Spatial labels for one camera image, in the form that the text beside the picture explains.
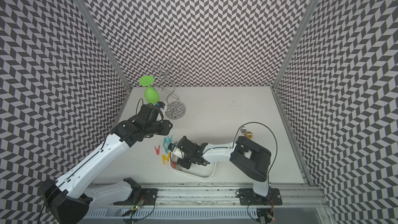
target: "blue clothespin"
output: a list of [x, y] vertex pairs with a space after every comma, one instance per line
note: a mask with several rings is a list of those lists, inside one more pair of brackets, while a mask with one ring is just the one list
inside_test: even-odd
[[164, 152], [165, 153], [168, 153], [167, 148], [169, 147], [169, 144], [172, 143], [172, 140], [173, 140], [173, 135], [170, 138], [169, 138], [169, 136], [164, 137], [164, 139], [163, 139], [163, 148], [164, 148]]

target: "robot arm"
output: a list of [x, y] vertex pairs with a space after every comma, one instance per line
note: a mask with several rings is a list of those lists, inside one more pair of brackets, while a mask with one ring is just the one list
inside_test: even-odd
[[236, 142], [214, 145], [204, 143], [200, 146], [183, 137], [176, 145], [168, 147], [173, 163], [189, 169], [192, 164], [207, 165], [219, 161], [231, 161], [248, 177], [255, 180], [253, 191], [267, 197], [269, 183], [268, 167], [271, 162], [271, 152], [247, 137], [240, 136]]
[[162, 102], [158, 102], [158, 106], [142, 105], [137, 115], [114, 127], [106, 140], [70, 171], [56, 181], [47, 179], [41, 182], [39, 193], [59, 223], [75, 224], [88, 211], [115, 202], [138, 202], [141, 186], [131, 178], [94, 190], [87, 187], [117, 156], [137, 141], [154, 134], [169, 134], [173, 125], [163, 120], [162, 108]]

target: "chevron patterned wall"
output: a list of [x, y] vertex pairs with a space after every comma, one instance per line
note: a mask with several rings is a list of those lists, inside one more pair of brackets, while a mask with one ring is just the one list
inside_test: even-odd
[[398, 0], [320, 0], [278, 88], [339, 223], [398, 223]]
[[37, 183], [103, 140], [127, 90], [71, 0], [0, 0], [0, 15], [0, 222], [32, 223]]
[[150, 64], [185, 86], [271, 85], [309, 0], [84, 0], [132, 86]]

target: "red clothespin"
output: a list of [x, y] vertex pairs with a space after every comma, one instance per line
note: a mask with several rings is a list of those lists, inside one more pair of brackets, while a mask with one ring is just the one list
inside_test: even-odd
[[160, 145], [159, 145], [159, 148], [156, 148], [156, 146], [155, 146], [155, 151], [156, 151], [156, 154], [160, 154]]

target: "wire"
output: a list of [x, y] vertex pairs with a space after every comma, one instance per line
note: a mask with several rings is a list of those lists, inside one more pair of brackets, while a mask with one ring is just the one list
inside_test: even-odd
[[100, 150], [102, 150], [103, 146], [105, 145], [105, 141], [106, 141], [106, 140], [104, 140], [104, 142], [102, 143], [102, 147], [101, 147]]
[[273, 200], [271, 200], [271, 202], [272, 202], [272, 208], [271, 208], [271, 212], [269, 214], [272, 214], [272, 212], [273, 212]]
[[212, 147], [212, 148], [209, 148], [209, 149], [207, 149], [207, 150], [205, 150], [205, 152], [203, 152], [203, 155], [208, 151], [208, 150], [211, 150], [211, 149], [219, 149], [219, 148], [224, 148], [224, 149], [228, 149], [228, 148], [233, 148], [234, 146], [232, 146], [232, 147]]
[[179, 150], [180, 150], [180, 152], [181, 152], [181, 159], [184, 159], [184, 154], [182, 154], [181, 149], [179, 149]]
[[136, 221], [136, 222], [134, 222], [134, 223], [137, 223], [137, 222], [139, 222], [139, 221], [141, 221], [141, 220], [144, 220], [146, 217], [150, 216], [150, 215], [153, 213], [153, 211], [155, 210], [155, 203], [156, 203], [156, 199], [153, 201], [153, 209], [152, 209], [152, 211], [151, 211], [147, 216], [145, 216], [145, 217], [142, 218], [142, 219], [139, 219], [138, 221]]
[[253, 218], [253, 217], [250, 215], [250, 213], [249, 213], [249, 206], [250, 206], [250, 204], [252, 204], [252, 202], [249, 203], [248, 208], [247, 208], [248, 215], [249, 215], [250, 218], [252, 218], [252, 220], [254, 220], [255, 222], [258, 222], [258, 223], [263, 224], [262, 222], [260, 222], [259, 220], [256, 220], [255, 218]]
[[138, 105], [140, 104], [140, 101], [142, 101], [142, 104], [144, 104], [144, 100], [143, 100], [142, 98], [138, 100], [137, 107], [136, 107], [136, 109], [135, 109], [135, 115], [137, 115], [137, 112], [138, 112]]
[[43, 207], [42, 207], [41, 210], [40, 210], [39, 218], [37, 219], [37, 224], [40, 223], [41, 214], [43, 213], [44, 207], [46, 207], [46, 204], [47, 204], [48, 200], [50, 199], [50, 196], [52, 196], [52, 194], [53, 194], [57, 189], [59, 189], [59, 187], [61, 187], [62, 184], [64, 184], [64, 182], [62, 182], [59, 186], [57, 186], [57, 188], [54, 189], [54, 191], [51, 192], [51, 194], [49, 194], [49, 196], [48, 196], [48, 197], [46, 198], [46, 200], [44, 201]]
[[246, 124], [243, 124], [243, 125], [241, 125], [241, 126], [238, 128], [238, 131], [237, 131], [236, 134], [235, 134], [234, 143], [232, 144], [232, 147], [234, 147], [234, 145], [235, 145], [236, 136], [238, 135], [240, 128], [241, 128], [241, 127], [244, 127], [244, 126], [247, 125], [247, 124], [252, 124], [252, 123], [260, 124], [260, 125], [266, 127], [266, 128], [272, 133], [272, 136], [273, 136], [274, 139], [275, 139], [275, 145], [276, 145], [275, 157], [274, 157], [274, 161], [272, 162], [271, 167], [269, 167], [268, 173], [267, 173], [267, 179], [268, 179], [268, 185], [269, 185], [269, 172], [271, 171], [271, 168], [272, 168], [272, 166], [273, 166], [273, 164], [274, 164], [274, 162], [275, 162], [275, 160], [276, 160], [276, 156], [278, 155], [278, 142], [277, 142], [277, 140], [276, 140], [276, 137], [275, 137], [274, 133], [271, 131], [271, 129], [270, 129], [269, 127], [267, 127], [266, 125], [264, 125], [263, 123], [260, 123], [260, 122], [248, 122], [248, 123], [246, 123]]

